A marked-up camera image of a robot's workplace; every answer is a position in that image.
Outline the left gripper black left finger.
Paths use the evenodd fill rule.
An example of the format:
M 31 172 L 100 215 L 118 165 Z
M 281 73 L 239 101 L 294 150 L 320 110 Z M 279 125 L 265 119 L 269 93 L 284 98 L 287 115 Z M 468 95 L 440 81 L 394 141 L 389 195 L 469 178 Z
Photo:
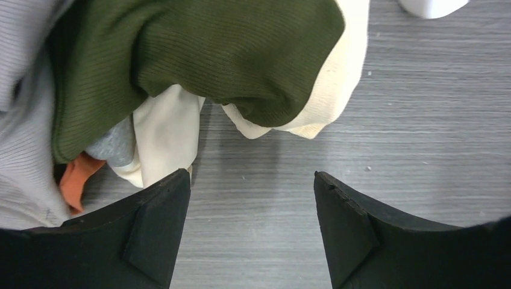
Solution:
M 1 230 L 2 288 L 169 288 L 190 200 L 180 169 L 56 228 Z

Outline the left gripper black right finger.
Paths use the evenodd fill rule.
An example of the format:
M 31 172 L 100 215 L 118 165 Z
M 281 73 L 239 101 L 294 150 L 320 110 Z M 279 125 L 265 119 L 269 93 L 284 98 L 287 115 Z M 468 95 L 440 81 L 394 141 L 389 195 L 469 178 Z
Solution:
M 398 210 L 316 172 L 333 288 L 509 288 L 510 217 L 469 227 Z

